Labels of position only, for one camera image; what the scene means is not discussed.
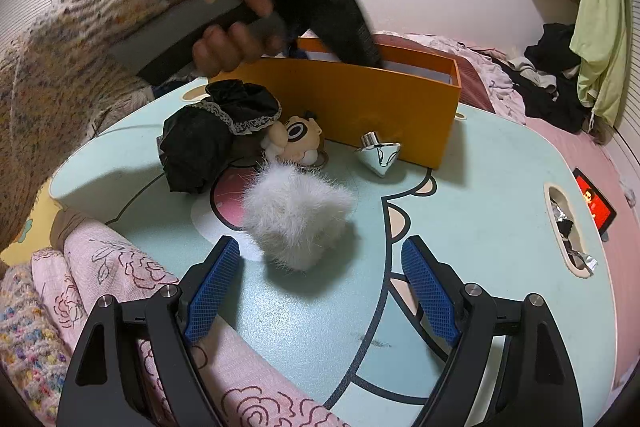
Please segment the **speckled knit sweater forearm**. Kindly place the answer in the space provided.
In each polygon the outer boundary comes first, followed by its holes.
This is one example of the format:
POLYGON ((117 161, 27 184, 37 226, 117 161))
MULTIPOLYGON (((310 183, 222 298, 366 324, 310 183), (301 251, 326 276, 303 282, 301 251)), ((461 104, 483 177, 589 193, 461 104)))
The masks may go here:
POLYGON ((70 0, 1 53, 1 245, 20 235, 42 184, 87 138, 94 117, 143 83, 108 51, 167 0, 70 0))

